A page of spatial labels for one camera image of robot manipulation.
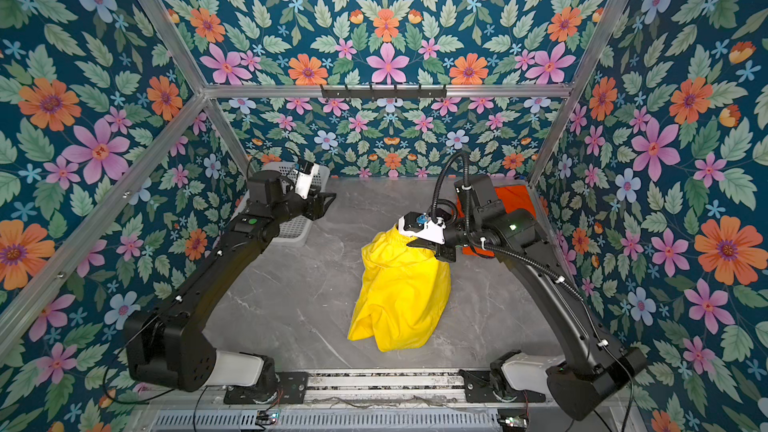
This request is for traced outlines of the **black hook rail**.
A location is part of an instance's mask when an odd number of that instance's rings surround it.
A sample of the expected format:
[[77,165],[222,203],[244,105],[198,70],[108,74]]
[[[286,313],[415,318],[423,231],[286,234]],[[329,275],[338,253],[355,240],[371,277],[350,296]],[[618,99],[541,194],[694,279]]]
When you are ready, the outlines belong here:
[[446,86],[391,85],[391,86],[321,86],[321,97],[326,99],[443,99],[448,97]]

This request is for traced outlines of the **yellow shorts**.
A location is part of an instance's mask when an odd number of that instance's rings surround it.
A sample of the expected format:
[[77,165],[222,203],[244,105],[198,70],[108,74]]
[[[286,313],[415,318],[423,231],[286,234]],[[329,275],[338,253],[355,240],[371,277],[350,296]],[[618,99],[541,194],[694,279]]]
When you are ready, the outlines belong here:
[[450,265],[411,247],[412,241],[392,228],[362,248],[350,341],[372,338],[381,352],[390,352],[420,348],[432,337],[450,298]]

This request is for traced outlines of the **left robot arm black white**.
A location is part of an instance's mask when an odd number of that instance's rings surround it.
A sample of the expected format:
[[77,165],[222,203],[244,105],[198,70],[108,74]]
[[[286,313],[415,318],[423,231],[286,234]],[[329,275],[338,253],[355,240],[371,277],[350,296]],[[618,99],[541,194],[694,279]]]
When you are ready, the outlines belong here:
[[323,191],[325,167],[301,160],[296,176],[262,170],[246,180],[243,210],[228,223],[219,242],[169,297],[124,323],[130,377],[171,390],[195,392],[227,387],[268,403],[278,394],[272,358],[215,348],[204,329],[219,301],[240,274],[279,235],[282,224],[297,217],[318,220],[335,199]]

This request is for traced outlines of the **white plastic laundry basket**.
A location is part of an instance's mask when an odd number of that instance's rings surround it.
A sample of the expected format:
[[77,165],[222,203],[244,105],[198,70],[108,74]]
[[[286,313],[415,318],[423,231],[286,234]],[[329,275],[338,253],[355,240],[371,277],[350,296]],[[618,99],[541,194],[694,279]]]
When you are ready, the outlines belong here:
[[[245,176],[247,193],[228,229],[269,244],[304,245],[312,223],[317,220],[296,214],[296,162],[271,162],[262,168],[250,163]],[[329,168],[319,165],[310,192],[328,192],[329,177]]]

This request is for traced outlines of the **aluminium mounting rail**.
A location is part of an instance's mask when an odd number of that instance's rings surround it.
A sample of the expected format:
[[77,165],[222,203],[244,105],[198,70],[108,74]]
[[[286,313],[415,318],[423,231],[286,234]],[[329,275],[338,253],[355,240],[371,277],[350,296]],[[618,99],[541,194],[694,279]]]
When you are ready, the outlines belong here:
[[136,407],[145,410],[227,410],[312,408],[478,408],[554,409],[553,398],[538,392],[517,392],[498,398],[490,371],[482,368],[307,369],[280,375],[278,391],[258,403],[232,386],[203,392],[172,392]]

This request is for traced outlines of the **orange shorts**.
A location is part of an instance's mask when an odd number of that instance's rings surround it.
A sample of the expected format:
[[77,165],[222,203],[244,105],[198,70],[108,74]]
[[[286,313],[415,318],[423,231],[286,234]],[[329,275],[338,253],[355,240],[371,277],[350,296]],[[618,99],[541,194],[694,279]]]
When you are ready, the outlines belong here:
[[493,259],[495,251],[519,252],[535,238],[536,211],[525,186],[494,187],[493,193],[478,184],[469,191],[457,190],[458,221],[470,232],[462,253]]

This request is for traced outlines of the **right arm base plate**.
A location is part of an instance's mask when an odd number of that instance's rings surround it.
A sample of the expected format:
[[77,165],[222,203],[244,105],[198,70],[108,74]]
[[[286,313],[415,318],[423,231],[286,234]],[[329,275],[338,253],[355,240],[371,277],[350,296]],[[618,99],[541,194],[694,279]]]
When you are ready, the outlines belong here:
[[544,394],[517,390],[509,385],[500,372],[460,369],[464,381],[465,400],[469,403],[545,403]]

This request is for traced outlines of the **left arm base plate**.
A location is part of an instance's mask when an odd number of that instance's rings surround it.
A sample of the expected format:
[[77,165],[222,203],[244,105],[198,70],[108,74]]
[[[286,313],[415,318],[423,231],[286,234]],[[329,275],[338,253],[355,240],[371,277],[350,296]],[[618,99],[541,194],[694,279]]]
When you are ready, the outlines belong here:
[[223,402],[226,405],[302,404],[308,381],[307,372],[268,372],[255,385],[229,386]]

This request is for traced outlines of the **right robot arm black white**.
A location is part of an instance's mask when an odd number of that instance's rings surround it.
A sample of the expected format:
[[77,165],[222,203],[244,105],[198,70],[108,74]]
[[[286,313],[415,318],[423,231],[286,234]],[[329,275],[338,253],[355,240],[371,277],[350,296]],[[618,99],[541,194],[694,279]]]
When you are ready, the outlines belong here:
[[523,392],[552,399],[575,421],[582,421],[623,388],[631,388],[646,366],[645,355],[623,346],[599,323],[558,260],[538,220],[525,208],[507,210],[490,177],[471,175],[455,182],[457,199],[433,195],[425,212],[409,212],[397,223],[410,247],[431,251],[452,263],[470,248],[489,252],[527,290],[552,329],[562,352],[530,355],[516,350],[490,367],[490,386],[500,400]]

